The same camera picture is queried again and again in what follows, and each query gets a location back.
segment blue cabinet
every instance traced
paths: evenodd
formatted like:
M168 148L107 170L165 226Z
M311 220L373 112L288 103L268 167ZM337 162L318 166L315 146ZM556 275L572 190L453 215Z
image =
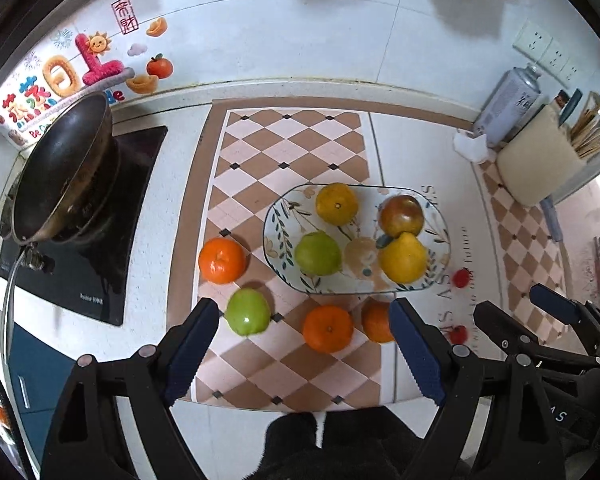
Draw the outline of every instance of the blue cabinet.
M39 461L58 399L74 361L13 325L9 372L24 431Z

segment blue gripper pad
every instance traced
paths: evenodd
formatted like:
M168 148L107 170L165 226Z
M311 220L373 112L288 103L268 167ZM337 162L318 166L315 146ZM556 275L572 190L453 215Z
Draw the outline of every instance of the blue gripper pad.
M577 307L567 298L544 285L536 283L532 286L529 290L529 300L565 325L577 325L580 321Z
M389 306L389 327L421 393L440 406L445 401L440 364L397 300Z
M202 312L169 364L167 384L163 395L164 402L168 406L173 406L177 399L187 393L211 340L218 330L220 311L216 302L209 301L201 307Z

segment spray can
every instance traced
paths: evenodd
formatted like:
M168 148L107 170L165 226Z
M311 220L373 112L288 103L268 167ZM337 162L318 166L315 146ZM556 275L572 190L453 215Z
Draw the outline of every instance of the spray can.
M487 144L496 146L540 97L540 76L532 64L509 70L475 121L474 133L485 134Z

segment oval plate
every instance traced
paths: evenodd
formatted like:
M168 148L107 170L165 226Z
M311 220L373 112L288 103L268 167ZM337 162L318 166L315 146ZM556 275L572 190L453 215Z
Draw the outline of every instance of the oval plate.
M423 290L433 285L449 262L451 246L440 211L413 189L381 186L349 186L358 197L358 213L344 226L324 222L315 212L315 198L326 184L303 184L287 191L269 210L263 228L263 250L269 267L289 286L309 294L377 294ZM378 225L378 210L392 196L408 194L424 212L418 240L429 255L427 272L417 282L392 282L380 269L378 247L386 235ZM342 251L342 270L330 276L303 273L294 260L302 236L317 230L331 236Z

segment black stove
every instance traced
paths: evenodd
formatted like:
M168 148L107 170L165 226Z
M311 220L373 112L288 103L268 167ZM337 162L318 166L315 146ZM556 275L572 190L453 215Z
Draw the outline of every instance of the black stove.
M166 126L157 126L113 138L108 163L119 167L104 202L78 235L64 232L64 239L39 243L37 250L51 263L45 272L21 267L16 286L78 314L122 325L131 246L166 133ZM2 278L8 278L19 249L11 237L2 242Z

